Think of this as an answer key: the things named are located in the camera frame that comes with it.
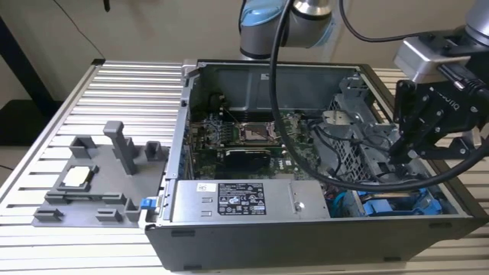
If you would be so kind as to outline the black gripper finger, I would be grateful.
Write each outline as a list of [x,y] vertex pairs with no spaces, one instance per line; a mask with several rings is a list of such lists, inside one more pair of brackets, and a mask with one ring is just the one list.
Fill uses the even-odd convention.
[[434,146],[434,128],[445,116],[445,103],[438,94],[443,88],[443,82],[397,82],[393,119],[399,138],[389,149],[390,164],[409,163],[410,151],[419,155],[422,150]]
[[425,160],[466,159],[476,149],[472,139],[456,136],[447,146],[437,146],[437,142],[445,137],[442,134],[414,135],[410,138],[410,149]]

